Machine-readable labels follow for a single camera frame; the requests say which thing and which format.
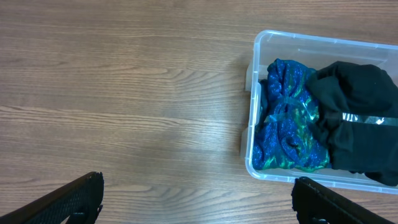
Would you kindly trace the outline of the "large black garment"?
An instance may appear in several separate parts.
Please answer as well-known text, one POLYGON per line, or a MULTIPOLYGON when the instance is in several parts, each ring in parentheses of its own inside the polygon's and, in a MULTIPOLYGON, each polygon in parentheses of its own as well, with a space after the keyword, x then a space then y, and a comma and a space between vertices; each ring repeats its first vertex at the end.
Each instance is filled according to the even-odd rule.
POLYGON ((318 101, 310 125, 330 154, 331 167, 397 186, 397 86, 374 65, 335 62, 306 87, 318 101))

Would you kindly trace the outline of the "blue denim jeans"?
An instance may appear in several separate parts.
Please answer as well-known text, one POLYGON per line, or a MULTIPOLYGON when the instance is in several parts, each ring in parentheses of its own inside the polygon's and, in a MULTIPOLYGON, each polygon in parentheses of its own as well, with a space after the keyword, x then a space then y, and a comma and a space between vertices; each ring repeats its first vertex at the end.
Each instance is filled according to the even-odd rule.
POLYGON ((263 126, 264 121, 268 113, 268 99, 267 99, 267 87, 268 80, 263 79, 259 82, 261 85, 261 94, 259 95, 260 105, 259 105, 259 122, 256 125, 256 132, 259 132, 263 126))

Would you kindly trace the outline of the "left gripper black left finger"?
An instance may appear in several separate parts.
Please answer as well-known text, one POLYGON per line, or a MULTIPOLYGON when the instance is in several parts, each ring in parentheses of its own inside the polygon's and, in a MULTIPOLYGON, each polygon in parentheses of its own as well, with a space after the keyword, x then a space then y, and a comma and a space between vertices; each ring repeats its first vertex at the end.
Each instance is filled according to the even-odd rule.
POLYGON ((103 205, 104 178, 89 172, 1 217, 3 224, 95 223, 103 205))

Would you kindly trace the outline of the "blue sequin garment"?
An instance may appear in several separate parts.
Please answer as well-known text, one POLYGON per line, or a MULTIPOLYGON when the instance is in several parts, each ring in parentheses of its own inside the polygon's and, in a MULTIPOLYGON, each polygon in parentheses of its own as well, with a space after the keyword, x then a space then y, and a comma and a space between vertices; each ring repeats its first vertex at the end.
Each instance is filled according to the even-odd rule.
POLYGON ((254 133, 252 166, 256 170, 327 168, 328 149, 313 136, 310 125, 319 118, 318 101, 305 86, 315 69, 294 60, 275 59, 267 68, 268 113, 254 133))

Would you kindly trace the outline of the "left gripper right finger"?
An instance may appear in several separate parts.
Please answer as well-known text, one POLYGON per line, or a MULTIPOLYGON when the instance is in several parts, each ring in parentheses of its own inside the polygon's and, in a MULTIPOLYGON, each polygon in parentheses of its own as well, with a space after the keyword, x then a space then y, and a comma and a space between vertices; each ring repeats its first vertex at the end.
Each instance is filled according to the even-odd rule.
POLYGON ((295 179, 291 196, 300 224, 393 224, 308 177, 295 179))

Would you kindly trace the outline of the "clear plastic storage bin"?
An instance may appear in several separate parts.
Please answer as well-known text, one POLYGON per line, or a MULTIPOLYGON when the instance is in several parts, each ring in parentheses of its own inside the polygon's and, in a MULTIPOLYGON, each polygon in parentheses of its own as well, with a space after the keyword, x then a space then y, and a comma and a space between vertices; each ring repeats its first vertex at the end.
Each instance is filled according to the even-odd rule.
POLYGON ((253 168, 254 130, 260 119, 262 93, 259 82, 267 78, 267 67, 277 58, 295 60, 316 70, 336 61, 361 65, 372 64, 385 70, 396 82, 397 46, 277 30, 260 32, 254 40, 253 57, 246 70, 245 89, 250 91, 251 100, 248 126, 241 136, 241 157, 244 158, 246 170, 255 179, 293 183, 296 178, 306 176, 325 187, 397 194, 397 187, 386 186, 363 174, 352 174, 344 170, 321 169, 303 172, 298 169, 256 170, 253 168))

